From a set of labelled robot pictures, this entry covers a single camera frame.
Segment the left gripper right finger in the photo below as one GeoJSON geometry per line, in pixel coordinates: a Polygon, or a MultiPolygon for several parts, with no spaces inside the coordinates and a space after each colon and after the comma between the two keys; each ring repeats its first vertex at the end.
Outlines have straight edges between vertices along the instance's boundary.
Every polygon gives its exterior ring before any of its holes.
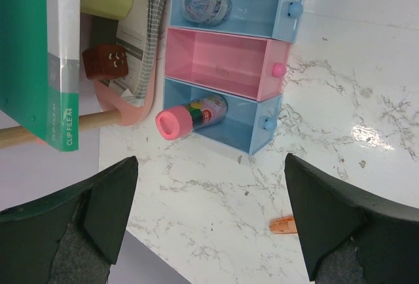
{"type": "Polygon", "coordinates": [[[288,154],[285,180],[314,283],[417,283],[418,209],[288,154]]]}

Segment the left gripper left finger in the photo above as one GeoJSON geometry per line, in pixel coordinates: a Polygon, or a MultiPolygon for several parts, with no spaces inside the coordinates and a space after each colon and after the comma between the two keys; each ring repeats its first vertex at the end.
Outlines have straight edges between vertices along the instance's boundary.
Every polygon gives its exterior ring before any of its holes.
{"type": "Polygon", "coordinates": [[[138,176],[135,156],[1,212],[2,283],[107,283],[138,176]]]}

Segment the pink crayon bottle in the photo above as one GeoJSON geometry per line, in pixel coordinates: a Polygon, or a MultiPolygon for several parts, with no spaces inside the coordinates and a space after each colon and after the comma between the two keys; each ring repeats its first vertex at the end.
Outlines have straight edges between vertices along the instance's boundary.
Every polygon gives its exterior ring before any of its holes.
{"type": "Polygon", "coordinates": [[[161,136],[171,141],[220,122],[227,114],[227,110],[225,98],[213,94],[164,109],[157,114],[155,123],[161,136]]]}

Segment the four-compartment pastel organizer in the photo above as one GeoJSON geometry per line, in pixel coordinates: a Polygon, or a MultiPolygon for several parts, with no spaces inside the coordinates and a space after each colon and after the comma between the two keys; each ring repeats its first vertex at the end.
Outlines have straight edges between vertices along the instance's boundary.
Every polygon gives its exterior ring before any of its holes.
{"type": "Polygon", "coordinates": [[[186,20],[181,0],[172,0],[162,110],[223,96],[224,119],[191,133],[253,155],[274,137],[304,0],[231,2],[229,18],[207,26],[186,20]]]}

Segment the clear tape roll pack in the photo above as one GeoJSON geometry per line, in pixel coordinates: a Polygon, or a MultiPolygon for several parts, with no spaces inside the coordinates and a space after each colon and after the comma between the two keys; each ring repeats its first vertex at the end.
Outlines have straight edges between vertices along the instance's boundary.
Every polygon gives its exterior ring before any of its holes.
{"type": "Polygon", "coordinates": [[[197,24],[218,26],[229,18],[231,10],[231,0],[181,0],[184,18],[197,24]]]}

